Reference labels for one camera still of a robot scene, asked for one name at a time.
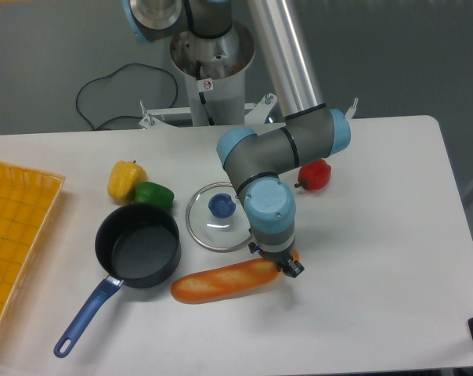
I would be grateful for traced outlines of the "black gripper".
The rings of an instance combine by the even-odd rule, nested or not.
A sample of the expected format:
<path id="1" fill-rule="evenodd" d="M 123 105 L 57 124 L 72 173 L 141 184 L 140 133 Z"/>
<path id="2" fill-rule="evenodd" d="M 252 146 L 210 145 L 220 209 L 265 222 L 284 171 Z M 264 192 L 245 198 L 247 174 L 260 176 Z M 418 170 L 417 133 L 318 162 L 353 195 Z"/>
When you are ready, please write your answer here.
<path id="1" fill-rule="evenodd" d="M 251 254 L 260 255 L 263 259 L 274 262 L 278 270 L 288 277 L 296 278 L 305 270 L 298 260 L 294 260 L 291 245 L 277 245 L 275 247 L 252 241 L 248 248 Z"/>

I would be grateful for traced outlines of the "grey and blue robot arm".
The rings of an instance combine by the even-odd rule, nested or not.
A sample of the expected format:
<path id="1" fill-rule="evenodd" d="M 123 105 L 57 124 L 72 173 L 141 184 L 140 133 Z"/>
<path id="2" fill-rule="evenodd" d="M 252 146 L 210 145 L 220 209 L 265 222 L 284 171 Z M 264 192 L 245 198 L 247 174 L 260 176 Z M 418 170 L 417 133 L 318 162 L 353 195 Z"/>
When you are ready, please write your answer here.
<path id="1" fill-rule="evenodd" d="M 229 1 L 126 1 L 123 7 L 138 39 L 170 39 L 193 124 L 230 126 L 217 153 L 249 221 L 254 251 L 298 276 L 295 201 L 280 175 L 344 150 L 351 130 L 343 113 L 325 103 L 294 3 L 249 2 L 253 31 L 234 20 Z M 257 48 L 284 118 L 283 127 L 262 135 L 244 125 L 245 72 Z"/>

